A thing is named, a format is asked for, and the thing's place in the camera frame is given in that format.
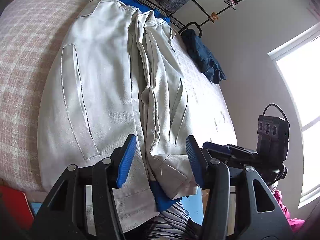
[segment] white bedsheet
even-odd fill
[[[198,145],[202,147],[206,141],[236,145],[235,130],[219,85],[211,83],[196,68],[179,34],[172,43],[183,71],[188,91],[188,106],[196,131],[193,135]]]

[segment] window frame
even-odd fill
[[[301,33],[297,37],[293,38],[292,40],[286,42],[285,44],[281,45],[280,47],[278,47],[268,53],[269,57],[273,61],[274,65],[276,66],[279,74],[281,75],[281,77],[287,87],[287,90],[290,94],[291,100],[293,102],[294,109],[297,114],[297,118],[298,118],[298,122],[299,122],[299,127],[300,127],[300,135],[301,135],[302,145],[303,145],[303,154],[304,154],[304,143],[303,143],[302,133],[305,130],[312,127],[313,125],[315,125],[316,123],[320,122],[320,116],[318,116],[316,119],[309,122],[308,124],[302,126],[301,120],[300,120],[300,115],[298,112],[298,108],[295,104],[295,101],[294,101],[294,98],[291,94],[290,88],[289,88],[285,78],[283,77],[282,72],[276,62],[278,60],[280,60],[281,58],[285,57],[286,55],[297,50],[298,48],[302,47],[303,45],[305,45],[305,44],[307,44],[317,38],[320,38],[320,23],[315,24],[314,26],[312,26],[311,28],[309,28],[305,32]],[[309,191],[301,194],[300,203],[299,203],[298,208],[303,207],[304,205],[310,203],[311,201],[315,200],[319,196],[320,196],[320,183],[317,186],[315,186],[314,188],[310,189]]]

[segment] bed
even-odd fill
[[[37,154],[44,84],[68,28],[88,1],[14,0],[0,17],[0,178],[25,191],[30,201],[42,201],[46,195]],[[173,46],[183,70],[190,111],[197,115],[199,145],[205,141],[236,145],[219,85],[198,71],[179,34]]]

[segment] black cable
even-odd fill
[[[289,126],[288,119],[287,119],[285,113],[282,111],[282,109],[281,109],[278,105],[276,105],[276,104],[274,104],[274,103],[271,103],[271,104],[267,105],[266,108],[264,109],[262,115],[264,115],[264,114],[266,113],[266,110],[267,110],[270,106],[276,107],[276,108],[281,112],[282,116],[284,117],[285,121],[286,121],[287,124],[288,124],[288,131],[289,131],[290,126]],[[270,185],[272,185],[272,184],[276,183],[278,180],[280,180],[280,178],[283,176],[284,172],[285,172],[285,169],[282,171],[282,174],[281,174],[280,176],[278,175],[278,177],[277,177],[277,179],[276,179],[275,181],[273,181],[272,183],[269,183],[267,186],[269,187]]]
[[[274,107],[276,107],[276,108],[281,112],[281,114],[283,115],[283,117],[284,117],[285,121],[286,121],[286,122],[287,122],[287,124],[288,124],[288,130],[289,130],[290,126],[289,126],[288,119],[287,119],[287,117],[285,116],[285,114],[284,114],[284,112],[282,111],[282,109],[281,109],[278,105],[276,105],[276,104],[274,104],[274,103],[271,103],[271,104],[267,105],[267,107],[264,109],[264,111],[263,111],[263,114],[262,114],[262,115],[264,115],[264,114],[266,113],[266,110],[267,110],[270,106],[274,106]]]

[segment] jacket pocket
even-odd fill
[[[188,94],[184,81],[180,78],[177,95],[170,114],[169,142],[176,145],[181,125],[188,106]]]
[[[68,44],[62,48],[60,74],[63,101],[69,124],[82,157],[87,161],[100,153],[90,132],[74,44]]]
[[[77,19],[79,17],[92,15],[101,1],[102,0],[91,0],[78,15]]]

